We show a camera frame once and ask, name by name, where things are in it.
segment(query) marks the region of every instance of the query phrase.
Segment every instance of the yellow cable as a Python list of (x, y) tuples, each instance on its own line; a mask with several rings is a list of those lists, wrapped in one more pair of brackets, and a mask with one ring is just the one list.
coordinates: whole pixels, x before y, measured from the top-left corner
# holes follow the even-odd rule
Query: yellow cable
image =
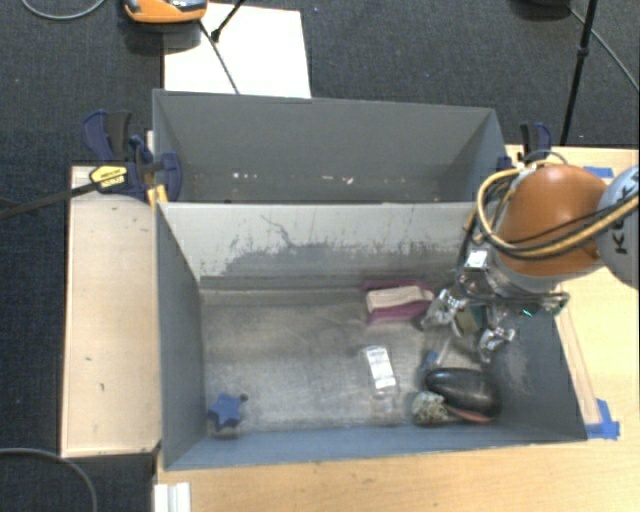
[[(537, 165), (542, 165), (544, 163), (547, 163), (547, 162), (538, 162)], [(487, 215), (484, 211), (483, 203), (484, 203), (484, 194), (493, 183), (505, 178), (516, 176), (528, 170), (529, 168), (510, 169), (507, 171), (500, 171), (489, 176), (489, 178), (487, 178), (482, 183), (482, 185), (480, 185), (480, 188), (478, 189), (478, 195), (476, 198), (475, 207), (469, 219), (467, 219), (467, 224), (466, 224), (467, 230), (470, 228), (471, 223), (473, 221), (473, 216), (475, 215), (477, 216), (478, 223), (481, 225), (482, 229), (487, 233), (486, 237), (490, 238), (494, 243), (500, 245), (500, 247), (498, 247), (498, 250), (514, 250), (515, 252), (518, 253), (518, 256), (522, 258), (551, 257), (551, 256), (554, 256), (556, 253), (560, 253), (566, 249), (569, 249), (572, 246), (578, 245), (592, 238), (598, 231), (605, 229), (608, 226), (611, 226), (612, 224), (614, 224), (615, 222), (623, 218), (625, 215), (630, 213), (634, 208), (638, 207), (638, 197), (635, 197), (631, 201), (628, 201), (622, 204), (621, 206), (619, 206), (618, 208), (616, 208), (613, 212), (609, 213), (608, 215), (600, 219), (598, 222), (595, 222), (591, 226), (586, 227), (585, 229), (579, 231), (578, 233), (573, 234), (572, 236), (570, 236), (565, 240), (562, 240), (560, 242), (555, 242), (555, 243), (552, 242), (547, 247), (523, 250), (522, 247), (508, 243), (507, 241), (503, 240), (493, 232), (492, 224), (495, 219), (492, 219), (491, 222), (487, 220)], [(504, 203), (505, 201), (501, 202), (500, 208), (504, 206)]]
[[(511, 200), (511, 196), (513, 196), (513, 192), (514, 192), (514, 190), (509, 188), (504, 193), (504, 195), (500, 198), (500, 203), (498, 203), (498, 206), (496, 206), (496, 211), (491, 216), (491, 231), (493, 231), (493, 229), (495, 228), (496, 223), (498, 222), (498, 219), (500, 218), (500, 215), (502, 215), (502, 212), (503, 212), (505, 206)], [(480, 243), (483, 238), (484, 238), (484, 235), (482, 233), (479, 233), (478, 235), (476, 235), (473, 238), (473, 241), (475, 243)]]

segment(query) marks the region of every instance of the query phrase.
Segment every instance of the metal rod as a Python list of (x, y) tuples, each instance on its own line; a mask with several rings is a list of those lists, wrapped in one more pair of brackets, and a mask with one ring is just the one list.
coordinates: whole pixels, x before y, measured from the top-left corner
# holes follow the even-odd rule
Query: metal rod
[[(17, 206), (20, 206), (20, 203), (16, 203), (15, 201), (11, 201), (10, 199), (3, 199), (2, 197), (0, 197), (0, 207), (15, 208)], [(27, 213), (29, 215), (33, 215), (33, 216), (38, 215), (37, 211), (31, 211), (31, 212), (27, 212)]]
[(54, 204), (59, 201), (68, 201), (72, 197), (77, 197), (79, 195), (86, 194), (87, 192), (92, 192), (95, 189), (95, 184), (87, 183), (86, 185), (82, 185), (81, 187), (76, 187), (70, 190), (63, 190), (62, 192), (58, 192), (57, 194), (51, 194), (49, 196), (36, 199), (35, 201), (31, 201), (29, 203), (18, 204), (13, 208), (9, 208), (8, 210), (0, 212), (0, 220), (9, 219), (11, 217), (15, 217), (16, 215), (22, 215), (23, 213), (31, 213), (39, 210), (40, 208), (43, 208), (44, 206), (49, 206), (50, 204)]
[(238, 90), (238, 86), (233, 80), (233, 77), (231, 76), (229, 68), (227, 68), (227, 65), (225, 64), (224, 59), (220, 54), (220, 50), (218, 50), (217, 43), (211, 38), (211, 35), (207, 32), (207, 28), (204, 26), (204, 23), (202, 23), (202, 20), (198, 21), (198, 24), (200, 25), (200, 31), (204, 34), (204, 37), (207, 38), (207, 41), (209, 41), (209, 44), (211, 44), (211, 48), (213, 48), (213, 51), (215, 52), (216, 57), (218, 57), (218, 62), (220, 62), (220, 65), (222, 66), (222, 70), (224, 71), (225, 75), (227, 75), (227, 79), (229, 80), (229, 83), (231, 84), (233, 91), (236, 94), (240, 94), (240, 91)]
[(584, 21), (584, 28), (582, 29), (582, 37), (580, 38), (580, 44), (578, 46), (578, 54), (576, 60), (576, 68), (573, 73), (573, 83), (571, 84), (571, 92), (569, 93), (569, 101), (567, 103), (567, 110), (564, 114), (564, 124), (562, 126), (562, 135), (560, 136), (560, 145), (565, 146), (567, 143), (567, 137), (569, 136), (569, 128), (571, 127), (571, 120), (573, 118), (573, 109), (576, 104), (576, 98), (578, 96), (578, 87), (580, 86), (580, 78), (582, 77), (582, 68), (584, 66), (584, 60), (589, 55), (589, 38), (591, 37), (591, 28), (593, 27), (593, 19), (596, 15), (596, 7), (598, 0), (589, 0), (587, 6), (587, 16)]
[(222, 29), (227, 25), (227, 23), (229, 23), (229, 21), (231, 21), (231, 18), (233, 18), (233, 15), (236, 13), (238, 9), (240, 9), (240, 6), (244, 2), (245, 0), (238, 0), (236, 4), (233, 6), (233, 9), (231, 9), (231, 12), (227, 14), (227, 17), (222, 21), (222, 23), (220, 23), (220, 26), (217, 29), (215, 29), (213, 32), (211, 32), (211, 39), (213, 39), (213, 42), (217, 43), (218, 41), (220, 41), (220, 33), (222, 32)]

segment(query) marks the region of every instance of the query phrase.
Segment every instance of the rock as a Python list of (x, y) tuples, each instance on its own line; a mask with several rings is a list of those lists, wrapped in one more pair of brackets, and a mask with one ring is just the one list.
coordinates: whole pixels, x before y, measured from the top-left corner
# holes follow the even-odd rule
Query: rock
[(424, 378), (428, 391), (444, 398), (454, 414), (475, 422), (496, 418), (502, 410), (498, 386), (486, 374), (468, 368), (438, 368)]
[(421, 391), (415, 396), (411, 404), (411, 414), (416, 425), (440, 425), (452, 421), (444, 406), (444, 398), (430, 391)]

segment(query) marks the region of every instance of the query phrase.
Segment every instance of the small blue object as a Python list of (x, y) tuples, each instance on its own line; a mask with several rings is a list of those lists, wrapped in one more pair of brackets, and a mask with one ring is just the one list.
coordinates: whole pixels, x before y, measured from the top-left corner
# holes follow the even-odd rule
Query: small blue object
[(220, 393), (214, 404), (209, 406), (207, 418), (214, 422), (216, 432), (226, 427), (237, 427), (240, 423), (240, 404), (247, 400), (246, 395), (233, 397), (227, 393)]
[(429, 373), (431, 370), (436, 368), (437, 361), (438, 353), (435, 350), (429, 350), (429, 352), (427, 352), (424, 356), (424, 359), (422, 360), (422, 364), (420, 365), (418, 371), (424, 374)]
[(601, 423), (585, 425), (589, 439), (611, 439), (617, 441), (620, 437), (620, 422), (613, 421), (609, 413), (609, 406), (604, 400), (596, 398), (598, 409), (600, 409)]
[(585, 165), (584, 167), (591, 174), (595, 174), (598, 178), (613, 178), (613, 169), (611, 167), (592, 167)]

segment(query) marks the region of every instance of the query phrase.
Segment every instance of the small bottle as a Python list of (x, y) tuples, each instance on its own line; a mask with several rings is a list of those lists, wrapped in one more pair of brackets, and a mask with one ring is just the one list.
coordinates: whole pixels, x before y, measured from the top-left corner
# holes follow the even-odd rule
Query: small bottle
[(362, 352), (369, 366), (373, 421), (376, 424), (397, 423), (401, 415), (398, 408), (400, 386), (389, 352), (381, 345), (369, 345)]

